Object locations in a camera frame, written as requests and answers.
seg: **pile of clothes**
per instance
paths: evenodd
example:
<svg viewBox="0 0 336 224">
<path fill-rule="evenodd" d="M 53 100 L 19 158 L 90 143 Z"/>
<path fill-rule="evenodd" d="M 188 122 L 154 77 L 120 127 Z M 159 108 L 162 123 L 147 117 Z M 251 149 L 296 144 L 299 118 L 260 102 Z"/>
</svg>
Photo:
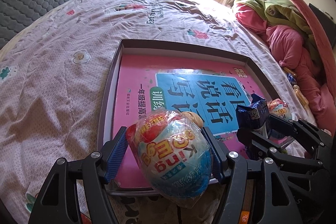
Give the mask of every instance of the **pile of clothes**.
<svg viewBox="0 0 336 224">
<path fill-rule="evenodd" d="M 280 67 L 292 70 L 318 127 L 336 130 L 336 65 L 328 38 L 303 0 L 235 0 L 237 20 L 258 34 Z"/>
</svg>

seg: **blue snack package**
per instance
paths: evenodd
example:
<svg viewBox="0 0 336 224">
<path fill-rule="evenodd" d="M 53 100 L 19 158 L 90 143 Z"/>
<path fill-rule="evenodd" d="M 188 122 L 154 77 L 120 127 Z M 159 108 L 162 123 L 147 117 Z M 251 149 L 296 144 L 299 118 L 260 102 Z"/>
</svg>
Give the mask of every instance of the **blue snack package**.
<svg viewBox="0 0 336 224">
<path fill-rule="evenodd" d="M 295 80 L 295 78 L 292 74 L 288 73 L 287 74 L 287 79 L 291 83 L 291 85 L 297 85 L 297 82 L 296 82 L 296 80 Z"/>
<path fill-rule="evenodd" d="M 237 105 L 236 117 L 239 128 L 250 128 L 265 138 L 268 137 L 269 110 L 264 98 L 252 94 L 252 103 L 249 106 Z"/>
</svg>

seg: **metal screw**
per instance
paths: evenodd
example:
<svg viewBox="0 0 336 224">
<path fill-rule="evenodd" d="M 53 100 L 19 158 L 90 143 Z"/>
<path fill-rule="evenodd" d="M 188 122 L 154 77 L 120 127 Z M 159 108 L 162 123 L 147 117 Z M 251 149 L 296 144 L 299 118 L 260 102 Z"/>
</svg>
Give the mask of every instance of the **metal screw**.
<svg viewBox="0 0 336 224">
<path fill-rule="evenodd" d="M 273 163 L 273 160 L 271 158 L 265 158 L 265 162 L 267 164 L 272 164 Z"/>
<path fill-rule="evenodd" d="M 237 158 L 238 157 L 238 153 L 236 151 L 231 151 L 231 152 L 229 152 L 229 156 L 231 158 Z"/>
<path fill-rule="evenodd" d="M 96 159 L 96 158 L 99 158 L 99 157 L 100 157 L 100 153 L 98 151 L 95 151 L 95 152 L 91 153 L 91 158 Z"/>
<path fill-rule="evenodd" d="M 62 165 L 63 163 L 65 163 L 65 159 L 64 159 L 64 158 L 59 158 L 59 159 L 57 160 L 57 164 L 58 164 L 58 165 Z"/>
</svg>

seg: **bed sheet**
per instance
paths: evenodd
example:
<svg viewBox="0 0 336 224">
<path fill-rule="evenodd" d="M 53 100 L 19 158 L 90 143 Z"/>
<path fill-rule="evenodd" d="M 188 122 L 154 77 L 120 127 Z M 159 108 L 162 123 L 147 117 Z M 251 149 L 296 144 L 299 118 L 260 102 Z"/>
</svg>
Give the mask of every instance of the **bed sheet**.
<svg viewBox="0 0 336 224">
<path fill-rule="evenodd" d="M 16 35 L 0 51 L 0 198 L 27 223 L 59 157 L 95 150 L 101 99 L 121 39 L 156 39 L 247 55 L 297 117 L 301 106 L 266 45 L 212 0 L 70 0 Z M 291 154 L 303 156 L 297 144 Z M 82 184 L 81 212 L 88 215 Z"/>
</svg>

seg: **green label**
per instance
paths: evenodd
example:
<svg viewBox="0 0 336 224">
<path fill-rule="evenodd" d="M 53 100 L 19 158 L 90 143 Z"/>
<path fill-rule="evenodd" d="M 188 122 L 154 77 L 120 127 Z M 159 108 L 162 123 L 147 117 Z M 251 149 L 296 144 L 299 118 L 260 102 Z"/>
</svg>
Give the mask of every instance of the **green label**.
<svg viewBox="0 0 336 224">
<path fill-rule="evenodd" d="M 167 108 L 165 95 L 162 88 L 160 88 L 159 86 L 154 86 L 149 90 L 149 94 L 151 96 L 152 111 L 160 107 Z"/>
</svg>

